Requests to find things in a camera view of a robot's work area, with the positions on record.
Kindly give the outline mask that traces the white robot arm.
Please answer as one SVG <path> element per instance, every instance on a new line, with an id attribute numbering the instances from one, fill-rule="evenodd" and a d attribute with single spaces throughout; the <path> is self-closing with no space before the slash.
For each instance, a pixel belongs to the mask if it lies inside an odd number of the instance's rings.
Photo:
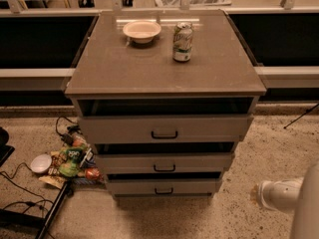
<path id="1" fill-rule="evenodd" d="M 303 177 L 255 184 L 250 200 L 266 210 L 293 213 L 289 239 L 319 239 L 318 160 Z"/>

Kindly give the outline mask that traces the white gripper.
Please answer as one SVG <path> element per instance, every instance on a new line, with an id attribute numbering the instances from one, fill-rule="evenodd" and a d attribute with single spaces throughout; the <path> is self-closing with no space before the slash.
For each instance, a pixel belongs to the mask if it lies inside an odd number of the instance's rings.
<path id="1" fill-rule="evenodd" d="M 250 200 L 267 210 L 292 213 L 297 206 L 302 183 L 302 177 L 279 181 L 263 180 L 251 189 Z"/>

